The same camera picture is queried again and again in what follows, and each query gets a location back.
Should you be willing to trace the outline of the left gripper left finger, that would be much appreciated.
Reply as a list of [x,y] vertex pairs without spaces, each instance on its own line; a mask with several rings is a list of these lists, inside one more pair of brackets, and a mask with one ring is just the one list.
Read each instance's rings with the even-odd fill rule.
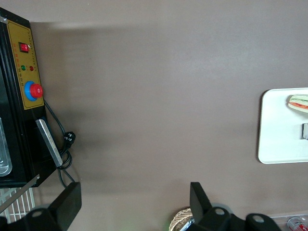
[[81,209],[81,183],[70,183],[48,206],[31,211],[24,219],[25,231],[66,231]]

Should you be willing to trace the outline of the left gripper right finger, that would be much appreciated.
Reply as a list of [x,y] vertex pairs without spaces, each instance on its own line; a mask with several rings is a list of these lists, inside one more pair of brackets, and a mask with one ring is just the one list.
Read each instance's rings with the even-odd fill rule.
[[199,182],[190,184],[190,209],[195,222],[191,231],[227,231],[231,216],[220,206],[212,206]]

